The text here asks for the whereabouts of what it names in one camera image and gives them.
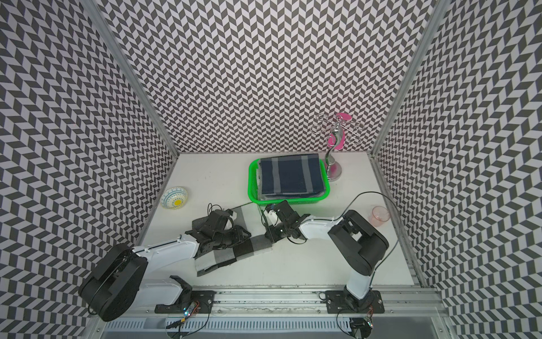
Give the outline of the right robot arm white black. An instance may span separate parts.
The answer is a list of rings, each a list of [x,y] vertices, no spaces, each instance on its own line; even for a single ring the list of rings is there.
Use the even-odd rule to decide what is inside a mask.
[[[390,247],[383,234],[355,210],[348,210],[336,219],[300,216],[287,208],[275,212],[278,224],[265,227],[266,238],[272,243],[289,237],[332,241],[351,268],[345,292],[355,301],[366,299],[377,266]]]

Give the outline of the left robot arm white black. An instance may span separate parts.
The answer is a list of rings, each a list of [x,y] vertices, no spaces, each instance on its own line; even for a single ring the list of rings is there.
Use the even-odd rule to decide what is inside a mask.
[[[192,260],[198,276],[236,261],[251,248],[241,207],[213,210],[192,222],[175,240],[147,247],[113,246],[78,289],[91,315],[113,321],[130,309],[146,306],[186,307],[192,287],[178,276],[159,279],[153,272]]]

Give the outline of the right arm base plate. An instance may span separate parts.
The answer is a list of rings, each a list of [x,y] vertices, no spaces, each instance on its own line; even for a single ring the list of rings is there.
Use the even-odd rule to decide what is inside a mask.
[[[355,298],[347,290],[327,290],[324,292],[327,313],[339,312],[353,314],[384,314],[385,308],[381,293],[377,290],[369,290],[361,299]]]

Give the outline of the green plastic basket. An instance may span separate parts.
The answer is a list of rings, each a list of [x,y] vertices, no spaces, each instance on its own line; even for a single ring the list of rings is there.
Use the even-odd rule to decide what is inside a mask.
[[[279,203],[283,201],[283,199],[271,199],[271,200],[260,200],[258,198],[258,180],[257,180],[257,174],[259,171],[259,159],[254,160],[248,167],[248,186],[247,186],[247,195],[249,199],[253,202],[258,204],[259,206],[266,206],[268,204],[272,203]],[[325,166],[324,162],[320,160],[320,169],[323,173],[323,183],[325,187],[325,191],[320,196],[315,197],[309,197],[309,198],[288,198],[286,201],[289,202],[290,205],[306,205],[306,204],[315,204],[320,201],[323,201],[324,199],[327,199],[327,197],[330,195],[331,188],[330,188],[330,182],[327,178],[327,175],[325,174]]]

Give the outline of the navy striped scarf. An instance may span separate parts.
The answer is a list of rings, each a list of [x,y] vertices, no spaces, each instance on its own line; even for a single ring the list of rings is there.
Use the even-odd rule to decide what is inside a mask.
[[[261,199],[312,198],[326,187],[317,153],[261,158],[258,161]]]

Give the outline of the black grey block scarf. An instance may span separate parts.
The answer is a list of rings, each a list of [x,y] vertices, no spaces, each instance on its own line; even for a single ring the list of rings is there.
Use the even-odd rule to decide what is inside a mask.
[[[243,227],[247,231],[249,231],[248,226],[252,222],[257,222],[261,216],[260,210],[252,203],[229,209],[234,212],[234,227]],[[211,250],[208,245],[213,230],[207,225],[207,217],[211,212],[205,217],[193,220],[192,229],[187,232],[199,243],[195,256],[195,268],[198,277],[272,249],[272,242],[265,235],[253,235],[251,233],[251,238],[241,244],[227,249]]]

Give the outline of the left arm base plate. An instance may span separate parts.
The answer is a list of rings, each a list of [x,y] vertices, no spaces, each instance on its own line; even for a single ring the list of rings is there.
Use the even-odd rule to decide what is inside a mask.
[[[190,293],[182,292],[172,305],[157,305],[156,314],[187,314],[190,307],[199,314],[209,314],[215,303],[216,292],[213,290],[196,290]]]

